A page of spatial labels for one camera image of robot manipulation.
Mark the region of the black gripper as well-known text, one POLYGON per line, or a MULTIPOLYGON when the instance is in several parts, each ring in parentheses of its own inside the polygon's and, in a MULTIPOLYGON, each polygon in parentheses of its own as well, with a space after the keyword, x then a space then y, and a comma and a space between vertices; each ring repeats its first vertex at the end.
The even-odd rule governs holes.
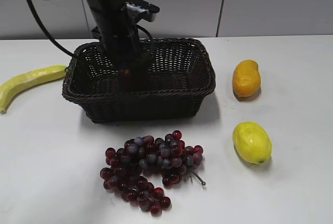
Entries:
POLYGON ((126 0, 87 0, 87 3, 99 30, 104 53, 116 65, 120 89, 130 90, 129 64, 132 64, 135 90, 148 90, 152 56, 142 50, 126 0))

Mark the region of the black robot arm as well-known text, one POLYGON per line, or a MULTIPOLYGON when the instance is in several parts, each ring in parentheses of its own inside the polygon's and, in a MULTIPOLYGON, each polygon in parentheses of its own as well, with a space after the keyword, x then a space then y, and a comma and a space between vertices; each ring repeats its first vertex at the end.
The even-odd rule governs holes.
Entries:
MULTIPOLYGON (((47 38, 74 59, 78 55, 62 47, 42 24, 32 0, 26 0, 30 11, 47 38)), ((148 67, 153 62, 152 49, 142 47, 139 31, 151 34, 138 25, 142 19, 153 22, 159 7, 144 0, 87 0, 96 23, 93 36, 99 40, 99 52, 105 55, 120 73, 121 88, 141 91, 149 88, 148 67)))

